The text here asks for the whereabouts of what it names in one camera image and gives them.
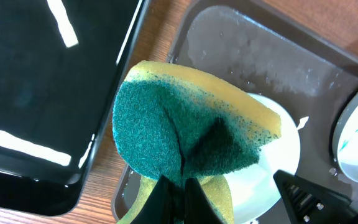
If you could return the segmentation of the blue and yellow sponge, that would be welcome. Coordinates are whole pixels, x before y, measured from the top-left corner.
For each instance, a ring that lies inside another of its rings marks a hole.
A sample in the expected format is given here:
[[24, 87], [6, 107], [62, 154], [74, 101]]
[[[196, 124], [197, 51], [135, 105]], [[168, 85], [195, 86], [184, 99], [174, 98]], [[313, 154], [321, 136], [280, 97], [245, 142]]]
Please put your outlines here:
[[142, 61], [122, 82], [113, 107], [119, 155], [141, 176], [122, 223], [131, 223], [163, 175], [184, 190], [197, 179], [222, 223], [234, 221], [225, 175], [258, 163], [282, 135], [280, 116], [234, 85], [200, 70]]

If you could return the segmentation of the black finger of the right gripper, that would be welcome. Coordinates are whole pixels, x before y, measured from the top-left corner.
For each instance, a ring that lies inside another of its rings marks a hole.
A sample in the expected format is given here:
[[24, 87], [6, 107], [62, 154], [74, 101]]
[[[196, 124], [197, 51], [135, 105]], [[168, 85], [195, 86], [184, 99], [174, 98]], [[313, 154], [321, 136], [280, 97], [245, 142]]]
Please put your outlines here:
[[291, 224], [358, 224], [358, 201], [283, 170], [273, 179]]

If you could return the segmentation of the white plate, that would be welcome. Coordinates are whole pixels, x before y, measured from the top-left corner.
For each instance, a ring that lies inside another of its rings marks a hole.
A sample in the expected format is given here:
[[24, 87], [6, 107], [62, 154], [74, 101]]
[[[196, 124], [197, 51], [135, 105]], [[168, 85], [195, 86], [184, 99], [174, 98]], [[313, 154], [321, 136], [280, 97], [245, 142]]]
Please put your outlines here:
[[283, 170], [295, 174], [300, 162], [300, 135], [290, 114], [266, 96], [250, 96], [280, 115], [282, 136], [261, 147], [258, 164], [225, 175], [231, 190], [234, 223], [249, 223], [272, 208], [281, 199], [274, 173]]

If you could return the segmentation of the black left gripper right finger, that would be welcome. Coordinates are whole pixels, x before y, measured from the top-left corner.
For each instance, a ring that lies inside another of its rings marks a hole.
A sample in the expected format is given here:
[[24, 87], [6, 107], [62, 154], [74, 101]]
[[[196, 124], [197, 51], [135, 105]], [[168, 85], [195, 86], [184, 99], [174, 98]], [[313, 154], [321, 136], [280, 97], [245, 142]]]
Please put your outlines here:
[[223, 224], [211, 207], [197, 179], [185, 182], [184, 224]]

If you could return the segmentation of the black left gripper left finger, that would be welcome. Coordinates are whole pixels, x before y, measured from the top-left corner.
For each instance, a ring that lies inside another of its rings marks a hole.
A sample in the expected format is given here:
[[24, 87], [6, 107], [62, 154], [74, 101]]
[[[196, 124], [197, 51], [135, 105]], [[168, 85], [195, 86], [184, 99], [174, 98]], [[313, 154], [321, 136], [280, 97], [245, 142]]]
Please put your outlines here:
[[161, 176], [131, 224], [175, 224], [184, 220], [184, 190]]

